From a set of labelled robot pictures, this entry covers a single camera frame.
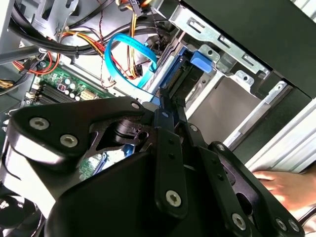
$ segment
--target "silver metal panel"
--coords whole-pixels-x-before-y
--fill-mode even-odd
[[[244,121],[226,138],[224,144],[230,147],[271,108],[273,101],[286,90],[287,84],[280,81],[270,92],[269,95],[262,100],[253,111],[244,119]]]
[[[292,0],[292,2],[316,22],[316,0]]]
[[[258,72],[263,72],[265,75],[269,74],[267,68],[246,54],[245,51],[229,41],[189,9],[179,5],[169,21],[195,39],[215,44],[254,74],[257,74]]]
[[[207,94],[189,122],[201,130],[206,143],[224,142],[259,103],[259,99],[250,95],[236,82],[222,78]]]
[[[60,33],[63,32],[67,20],[75,10],[78,1],[79,0],[54,0],[49,17],[44,19],[42,16],[46,11],[46,5],[50,1],[41,0],[36,10],[32,25],[45,36],[59,41],[62,37]]]
[[[246,166],[251,170],[299,173],[316,160],[316,100],[313,100]]]

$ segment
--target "metal bracket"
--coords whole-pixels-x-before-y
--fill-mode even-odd
[[[47,20],[43,19],[48,0],[41,0],[32,23],[35,29],[56,41],[61,39],[69,16],[76,9],[79,0],[55,0]]]
[[[206,44],[202,45],[198,51],[214,63],[217,63],[221,59],[219,53]]]
[[[169,21],[197,40],[215,44],[221,50],[230,54],[254,74],[263,72],[268,75],[270,73],[266,67],[249,56],[245,51],[228,40],[217,30],[209,26],[205,21],[203,21],[189,9],[178,5]]]

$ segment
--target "electronic component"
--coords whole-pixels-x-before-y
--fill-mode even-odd
[[[70,85],[71,80],[70,80],[69,78],[66,78],[66,79],[64,80],[64,83],[65,83],[66,85]]]
[[[74,102],[75,100],[53,86],[46,84],[45,82],[41,82],[40,89],[38,90],[34,101],[39,102],[42,105],[47,105],[55,103],[69,103]]]
[[[93,94],[89,90],[84,90],[83,92],[81,92],[80,98],[82,100],[93,100],[95,98],[95,94]]]
[[[39,88],[40,88],[39,84],[33,84],[32,85],[32,89],[34,89],[34,90],[38,90]]]
[[[71,84],[69,85],[69,88],[70,88],[71,90],[74,90],[74,89],[76,88],[76,84],[71,83]]]
[[[70,95],[70,93],[71,93],[72,91],[73,91],[73,90],[71,90],[71,89],[68,88],[67,90],[64,91],[64,93],[65,93],[66,95]]]
[[[78,95],[78,92],[77,91],[73,91],[69,94],[70,98],[75,98],[75,96]]]
[[[28,98],[28,99],[32,99],[32,98],[35,97],[35,94],[30,93],[30,92],[26,92],[25,97]]]
[[[65,92],[66,86],[63,85],[63,84],[59,84],[58,87],[57,87],[57,90],[59,90],[59,91],[61,91],[61,92]]]

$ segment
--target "screw head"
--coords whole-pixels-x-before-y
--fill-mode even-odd
[[[60,137],[60,143],[65,147],[75,147],[78,144],[78,139],[70,134],[65,134]]]
[[[225,150],[225,147],[224,147],[222,144],[217,144],[217,147],[218,147],[221,151],[224,151],[224,150]]]
[[[242,231],[246,230],[246,223],[239,214],[234,213],[232,215],[232,220],[239,229],[241,229]]]
[[[296,232],[300,231],[300,228],[298,228],[297,224],[292,219],[289,219],[288,222],[290,226],[293,228],[293,230],[295,230]]]
[[[198,131],[198,128],[195,127],[194,125],[191,125],[190,128],[191,128],[194,132],[197,132],[197,131]]]
[[[283,223],[283,221],[281,221],[279,218],[276,218],[276,222],[277,222],[278,226],[280,226],[280,228],[281,228],[282,230],[284,230],[284,231],[287,230],[286,225],[285,225],[285,224]]]
[[[45,63],[44,61],[40,61],[40,62],[39,62],[39,65],[40,65],[41,67],[45,67],[45,66],[46,66],[46,63]]]
[[[30,120],[30,126],[36,130],[45,130],[49,127],[49,122],[44,118],[32,118]]]
[[[180,196],[173,190],[166,192],[166,200],[171,206],[179,207],[181,205]]]
[[[131,105],[132,105],[135,109],[137,109],[137,110],[140,109],[139,105],[136,104],[136,103],[134,103],[134,102],[133,102]]]

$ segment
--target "blue plastic tab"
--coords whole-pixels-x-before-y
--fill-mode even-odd
[[[212,61],[198,51],[194,52],[190,62],[206,73],[213,70]]]

